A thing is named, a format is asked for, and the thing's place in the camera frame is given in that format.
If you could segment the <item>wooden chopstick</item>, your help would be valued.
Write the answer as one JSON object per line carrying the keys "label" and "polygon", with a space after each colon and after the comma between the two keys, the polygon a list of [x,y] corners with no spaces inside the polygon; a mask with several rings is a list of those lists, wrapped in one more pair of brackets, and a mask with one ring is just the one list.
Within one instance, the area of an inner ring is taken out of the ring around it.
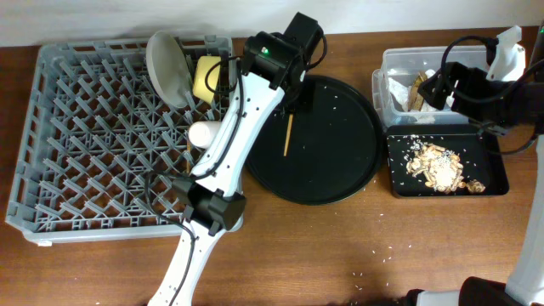
{"label": "wooden chopstick", "polygon": [[283,150],[283,156],[286,157],[289,149],[290,139],[292,135],[292,123],[294,119],[294,114],[289,114],[288,122],[287,122],[287,128],[286,128],[286,137],[285,137],[285,143],[284,143],[284,150]]}
{"label": "wooden chopstick", "polygon": [[190,174],[191,160],[192,160],[190,141],[187,141],[187,143],[186,143],[186,150],[184,152],[184,158],[185,158],[185,161],[186,161],[185,172],[187,174]]}

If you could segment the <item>brown wrapper waste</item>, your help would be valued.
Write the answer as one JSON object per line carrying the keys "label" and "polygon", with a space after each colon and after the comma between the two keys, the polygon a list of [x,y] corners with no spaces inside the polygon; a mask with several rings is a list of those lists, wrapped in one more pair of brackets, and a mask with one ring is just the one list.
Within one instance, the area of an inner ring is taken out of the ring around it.
{"label": "brown wrapper waste", "polygon": [[418,93],[420,85],[428,79],[424,71],[419,71],[416,79],[411,85],[407,100],[408,111],[420,111],[423,107],[424,98]]}

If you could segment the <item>white paper napkin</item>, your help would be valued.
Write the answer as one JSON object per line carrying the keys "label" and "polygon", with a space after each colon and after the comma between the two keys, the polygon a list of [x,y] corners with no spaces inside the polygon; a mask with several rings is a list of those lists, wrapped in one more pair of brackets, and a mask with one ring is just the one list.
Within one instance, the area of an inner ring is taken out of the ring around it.
{"label": "white paper napkin", "polygon": [[[424,72],[427,75],[428,79],[435,74],[435,70],[426,70]],[[434,115],[432,115],[432,112],[434,112],[435,109],[432,106],[430,106],[426,102],[426,100],[424,100],[423,107],[420,111],[416,111],[416,110],[408,111],[407,100],[408,100],[409,92],[411,89],[411,85],[416,79],[417,74],[418,72],[416,74],[390,77],[388,79],[389,92],[394,97],[397,105],[400,107],[400,109],[403,112],[418,113],[418,116],[416,116],[417,123],[434,123],[435,118],[434,118]]]}

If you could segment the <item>food scraps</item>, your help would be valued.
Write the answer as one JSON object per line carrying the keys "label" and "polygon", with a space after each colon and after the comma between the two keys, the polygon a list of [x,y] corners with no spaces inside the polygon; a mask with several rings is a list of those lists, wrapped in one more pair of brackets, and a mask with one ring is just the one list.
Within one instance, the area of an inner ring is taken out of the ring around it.
{"label": "food scraps", "polygon": [[479,194],[486,189],[480,181],[465,177],[461,157],[443,146],[414,141],[404,158],[405,172],[439,193],[448,195],[465,190],[469,194]]}

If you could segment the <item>yellow bowl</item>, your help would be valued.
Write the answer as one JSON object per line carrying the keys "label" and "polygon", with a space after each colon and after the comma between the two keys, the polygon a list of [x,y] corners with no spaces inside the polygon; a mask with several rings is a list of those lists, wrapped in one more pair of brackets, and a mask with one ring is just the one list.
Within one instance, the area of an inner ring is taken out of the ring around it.
{"label": "yellow bowl", "polygon": [[193,95],[208,104],[213,102],[214,91],[218,86],[220,61],[221,58],[219,56],[211,55],[201,56],[197,61]]}

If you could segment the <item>pink plastic cup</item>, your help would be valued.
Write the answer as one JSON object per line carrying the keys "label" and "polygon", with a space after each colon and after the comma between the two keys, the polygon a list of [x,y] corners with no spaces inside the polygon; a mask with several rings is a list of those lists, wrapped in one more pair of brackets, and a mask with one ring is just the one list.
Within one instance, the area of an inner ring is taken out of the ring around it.
{"label": "pink plastic cup", "polygon": [[195,122],[188,131],[189,141],[196,147],[208,149],[220,129],[221,122]]}

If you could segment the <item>white round plate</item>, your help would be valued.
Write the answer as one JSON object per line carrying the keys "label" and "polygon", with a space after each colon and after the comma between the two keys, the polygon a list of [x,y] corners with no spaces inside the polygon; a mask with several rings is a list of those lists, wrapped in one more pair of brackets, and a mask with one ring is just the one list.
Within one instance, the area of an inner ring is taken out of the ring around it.
{"label": "white round plate", "polygon": [[184,108],[193,102],[192,76],[173,36],[165,31],[156,32],[147,43],[145,59],[151,83],[165,103]]}

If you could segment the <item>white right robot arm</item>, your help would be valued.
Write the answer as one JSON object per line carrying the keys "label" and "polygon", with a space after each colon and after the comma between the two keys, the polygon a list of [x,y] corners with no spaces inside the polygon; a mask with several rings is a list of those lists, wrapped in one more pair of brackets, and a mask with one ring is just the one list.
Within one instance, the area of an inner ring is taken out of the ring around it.
{"label": "white right robot arm", "polygon": [[522,249],[536,189],[534,149],[504,160],[498,197],[399,199],[387,169],[353,200],[309,212],[301,235],[278,235],[278,303],[361,303],[409,290],[457,290],[471,276],[503,282]]}

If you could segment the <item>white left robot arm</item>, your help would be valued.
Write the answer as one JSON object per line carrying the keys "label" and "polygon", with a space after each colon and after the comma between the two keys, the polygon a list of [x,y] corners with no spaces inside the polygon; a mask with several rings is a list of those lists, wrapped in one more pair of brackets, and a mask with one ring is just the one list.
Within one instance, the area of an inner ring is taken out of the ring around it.
{"label": "white left robot arm", "polygon": [[189,174],[172,176],[185,204],[179,244],[151,305],[189,305],[213,248],[243,222],[246,199],[241,170],[265,121],[286,97],[295,99],[312,55],[326,45],[321,30],[260,32],[246,40],[235,62],[236,85],[229,89],[229,109],[205,155]]}

